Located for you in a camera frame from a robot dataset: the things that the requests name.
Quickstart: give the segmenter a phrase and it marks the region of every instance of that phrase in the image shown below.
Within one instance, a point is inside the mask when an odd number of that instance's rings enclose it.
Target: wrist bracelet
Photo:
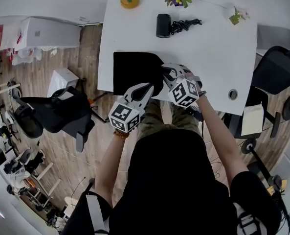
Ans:
[[[113,134],[116,135],[117,137],[121,138],[121,139],[126,139],[130,135],[129,133],[121,132],[118,129],[115,129]]]
[[[199,98],[201,98],[203,95],[205,95],[207,92],[206,91],[202,91],[202,92],[199,92],[198,95],[199,95]]]

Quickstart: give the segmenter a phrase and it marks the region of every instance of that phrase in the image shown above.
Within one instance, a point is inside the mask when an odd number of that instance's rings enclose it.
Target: olive green pants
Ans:
[[[198,120],[187,114],[182,107],[171,103],[172,124],[165,124],[162,119],[160,101],[150,99],[145,110],[145,118],[138,125],[137,140],[163,130],[184,129],[200,135]]]

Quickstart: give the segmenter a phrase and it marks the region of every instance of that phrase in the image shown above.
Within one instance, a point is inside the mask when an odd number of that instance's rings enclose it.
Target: beaded bracelet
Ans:
[[[121,132],[118,129],[115,129],[113,134],[116,135],[117,137],[121,138],[121,139],[126,139],[130,135],[129,133]]]

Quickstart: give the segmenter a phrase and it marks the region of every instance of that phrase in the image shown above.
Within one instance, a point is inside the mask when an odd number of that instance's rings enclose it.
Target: wooden floor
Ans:
[[[11,66],[3,59],[2,76],[0,84],[5,83],[11,78],[21,83],[23,96],[42,96],[46,97],[52,72],[58,68],[69,68],[80,78],[86,78],[86,93],[89,98],[94,98],[102,93],[97,90],[98,74],[98,56],[101,39],[102,26],[88,26],[82,30],[81,44],[79,48],[59,50],[54,56],[50,56],[50,51],[43,52],[41,61],[34,61],[31,64],[21,64]],[[269,95],[268,111],[274,114],[281,112],[283,103],[290,95],[290,87],[276,96]],[[6,105],[8,110],[10,106],[17,108],[17,103],[10,99],[7,93],[0,95],[0,103]],[[114,96],[108,95],[97,102],[99,114],[106,117],[114,102]],[[165,122],[171,121],[171,114],[168,104],[164,103],[162,107],[163,119]],[[75,139],[64,132],[52,134],[44,130],[40,137],[40,148],[46,154],[45,165],[40,165],[38,172],[42,171],[50,162],[54,162],[52,169],[41,179],[44,187],[50,189],[58,178],[61,182],[53,192],[52,202],[62,208],[65,205],[64,198],[71,196],[77,185],[86,177],[75,191],[73,197],[79,198],[80,194],[88,185],[88,180],[95,177],[96,169],[105,152],[113,133],[113,128],[109,124],[103,124],[95,120],[95,127],[89,134],[83,153],[75,151]],[[266,120],[264,129],[271,126]],[[282,152],[285,150],[290,138],[290,120],[281,123],[277,137],[270,139],[271,128],[265,130],[257,140],[257,152],[263,162],[271,169]],[[38,140],[27,138],[20,132],[21,143],[15,141],[19,152],[23,152],[28,147],[36,147]],[[134,130],[124,147],[122,159],[119,166],[119,173],[115,184],[113,201],[116,203],[122,196],[126,181],[127,170],[130,158],[136,141],[136,130]],[[208,150],[208,156],[212,162],[212,167],[218,180],[226,184],[226,175],[224,168],[221,168],[220,160],[213,147],[211,138],[205,126],[204,141]],[[244,161],[249,163],[252,156],[243,156]]]

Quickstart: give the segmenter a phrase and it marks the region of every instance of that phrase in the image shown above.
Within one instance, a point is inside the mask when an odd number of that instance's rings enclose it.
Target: white paper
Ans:
[[[68,99],[68,98],[70,98],[70,97],[72,97],[73,96],[73,94],[71,94],[70,92],[65,92],[65,93],[63,93],[61,96],[59,96],[58,98],[60,99],[60,100],[66,100],[66,99]]]
[[[262,104],[245,107],[242,136],[262,132],[263,114]]]

